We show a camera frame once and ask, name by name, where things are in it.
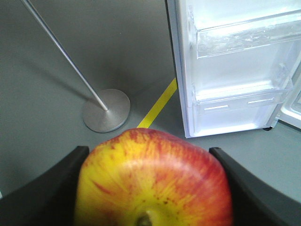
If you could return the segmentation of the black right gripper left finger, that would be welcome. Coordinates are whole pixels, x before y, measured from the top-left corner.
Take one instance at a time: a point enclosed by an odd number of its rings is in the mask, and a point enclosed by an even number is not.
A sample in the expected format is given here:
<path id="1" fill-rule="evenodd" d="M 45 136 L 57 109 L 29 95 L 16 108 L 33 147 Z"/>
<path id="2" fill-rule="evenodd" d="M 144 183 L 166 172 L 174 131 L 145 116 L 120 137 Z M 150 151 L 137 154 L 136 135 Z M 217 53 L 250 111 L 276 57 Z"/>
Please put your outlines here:
<path id="1" fill-rule="evenodd" d="M 77 146 L 55 166 L 0 200 L 2 226 L 71 226 L 79 171 L 89 154 Z"/>

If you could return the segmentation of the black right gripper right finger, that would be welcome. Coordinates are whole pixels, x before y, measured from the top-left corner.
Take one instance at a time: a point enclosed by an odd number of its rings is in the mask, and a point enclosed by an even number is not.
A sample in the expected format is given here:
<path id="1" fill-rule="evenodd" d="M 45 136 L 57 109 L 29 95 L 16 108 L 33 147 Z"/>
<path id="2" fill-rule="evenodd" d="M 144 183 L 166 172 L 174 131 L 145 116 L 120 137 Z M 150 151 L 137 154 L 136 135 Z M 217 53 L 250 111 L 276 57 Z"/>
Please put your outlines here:
<path id="1" fill-rule="evenodd" d="M 232 159 L 211 147 L 229 181 L 236 226 L 299 226 L 301 203 L 269 186 Z"/>

